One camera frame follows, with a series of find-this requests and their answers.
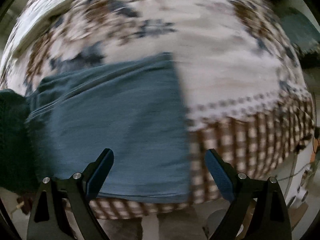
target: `folded blue fabric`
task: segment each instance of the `folded blue fabric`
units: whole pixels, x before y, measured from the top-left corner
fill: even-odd
[[[28,101],[38,179],[69,178],[110,148],[114,165],[100,197],[188,200],[188,138],[171,54],[46,77]]]

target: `blue cloth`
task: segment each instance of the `blue cloth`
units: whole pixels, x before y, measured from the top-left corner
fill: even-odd
[[[173,65],[162,53],[44,78],[26,120],[38,179],[69,178],[110,148],[114,165],[100,197],[187,201],[188,138]]]

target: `green cloth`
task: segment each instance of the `green cloth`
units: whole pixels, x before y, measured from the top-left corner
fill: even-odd
[[[24,125],[29,113],[26,98],[11,89],[0,91],[0,187],[19,195],[39,187]]]

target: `blue gripper pad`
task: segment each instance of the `blue gripper pad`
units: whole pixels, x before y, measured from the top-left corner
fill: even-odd
[[[91,178],[86,184],[86,199],[95,199],[106,180],[114,161],[113,151],[110,149],[105,149],[107,151],[106,155],[103,157],[98,167],[95,169]]]
[[[235,199],[233,184],[211,150],[206,152],[204,160],[214,182],[217,184],[217,187],[222,194],[222,197],[230,203],[233,202]]]

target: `metal screw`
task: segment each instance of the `metal screw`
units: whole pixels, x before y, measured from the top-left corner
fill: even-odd
[[[270,177],[269,180],[271,183],[277,183],[277,179],[275,177]]]
[[[245,173],[243,173],[243,172],[240,172],[240,173],[238,174],[238,177],[239,177],[239,179],[246,179],[246,178],[247,178],[247,175],[246,175]]]
[[[50,181],[50,178],[49,178],[49,177],[45,177],[45,178],[42,180],[42,182],[43,182],[44,184],[47,184],[49,181]]]
[[[74,179],[79,179],[79,178],[81,178],[81,173],[80,172],[76,172],[75,174],[72,175],[72,177]]]

